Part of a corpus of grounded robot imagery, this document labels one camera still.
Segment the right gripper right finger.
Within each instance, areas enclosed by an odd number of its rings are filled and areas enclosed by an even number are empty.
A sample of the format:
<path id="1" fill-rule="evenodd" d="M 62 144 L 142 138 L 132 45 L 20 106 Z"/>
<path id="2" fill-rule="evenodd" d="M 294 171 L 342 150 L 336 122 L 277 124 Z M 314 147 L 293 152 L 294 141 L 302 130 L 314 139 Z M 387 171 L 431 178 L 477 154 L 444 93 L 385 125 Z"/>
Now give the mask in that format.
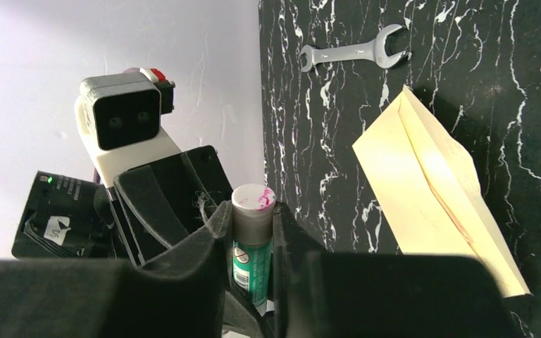
<path id="1" fill-rule="evenodd" d="M 278 337 L 517 337 L 491 274 L 464 256 L 329 252 L 273 211 Z"/>

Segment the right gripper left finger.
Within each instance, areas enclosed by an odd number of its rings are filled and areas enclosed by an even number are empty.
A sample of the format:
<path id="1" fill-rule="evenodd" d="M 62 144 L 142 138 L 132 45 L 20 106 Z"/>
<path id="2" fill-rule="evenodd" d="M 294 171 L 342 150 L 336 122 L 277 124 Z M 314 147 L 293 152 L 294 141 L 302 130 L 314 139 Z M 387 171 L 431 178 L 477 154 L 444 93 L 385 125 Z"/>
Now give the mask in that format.
<path id="1" fill-rule="evenodd" d="M 0 337 L 219 337 L 232 206 L 153 270 L 113 259 L 0 261 Z"/>

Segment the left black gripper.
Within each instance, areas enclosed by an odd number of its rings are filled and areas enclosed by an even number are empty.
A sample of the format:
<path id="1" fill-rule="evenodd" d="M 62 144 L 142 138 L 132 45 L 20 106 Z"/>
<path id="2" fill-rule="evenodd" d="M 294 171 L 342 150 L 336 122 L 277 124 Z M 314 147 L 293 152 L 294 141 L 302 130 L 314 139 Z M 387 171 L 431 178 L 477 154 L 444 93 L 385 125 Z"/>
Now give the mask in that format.
<path id="1" fill-rule="evenodd" d="M 203 227 L 232 192 L 211 145 L 128 170 L 94 196 L 98 215 L 111 227 L 104 240 L 108 257 L 153 265 Z"/>

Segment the green glue stick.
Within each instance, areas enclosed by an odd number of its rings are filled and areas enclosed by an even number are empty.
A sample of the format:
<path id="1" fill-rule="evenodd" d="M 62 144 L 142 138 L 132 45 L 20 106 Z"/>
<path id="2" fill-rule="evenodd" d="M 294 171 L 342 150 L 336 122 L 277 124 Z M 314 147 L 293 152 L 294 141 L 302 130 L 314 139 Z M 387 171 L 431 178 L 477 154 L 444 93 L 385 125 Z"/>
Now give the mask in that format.
<path id="1" fill-rule="evenodd" d="M 244 184 L 232 193 L 232 277 L 257 311 L 267 311 L 275 193 Z"/>

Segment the cream paper envelope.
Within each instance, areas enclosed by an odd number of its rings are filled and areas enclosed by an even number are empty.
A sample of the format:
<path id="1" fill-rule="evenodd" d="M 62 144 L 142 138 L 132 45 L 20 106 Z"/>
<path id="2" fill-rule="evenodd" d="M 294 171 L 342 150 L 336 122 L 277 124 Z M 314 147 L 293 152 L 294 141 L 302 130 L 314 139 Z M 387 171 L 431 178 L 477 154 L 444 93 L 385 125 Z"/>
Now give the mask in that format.
<path id="1" fill-rule="evenodd" d="M 353 150 L 404 254 L 475 258 L 503 296 L 529 293 L 485 203 L 471 155 L 409 87 Z"/>

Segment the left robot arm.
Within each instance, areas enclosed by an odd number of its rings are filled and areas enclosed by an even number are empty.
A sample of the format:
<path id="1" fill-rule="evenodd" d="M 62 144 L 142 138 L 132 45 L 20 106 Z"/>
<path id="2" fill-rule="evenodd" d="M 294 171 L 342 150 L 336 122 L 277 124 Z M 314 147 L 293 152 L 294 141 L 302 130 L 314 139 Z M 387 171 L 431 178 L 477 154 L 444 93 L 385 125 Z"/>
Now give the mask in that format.
<path id="1" fill-rule="evenodd" d="M 212 146 L 153 161 L 102 184 L 38 172 L 11 252 L 24 258 L 125 258 L 156 265 L 230 200 Z"/>

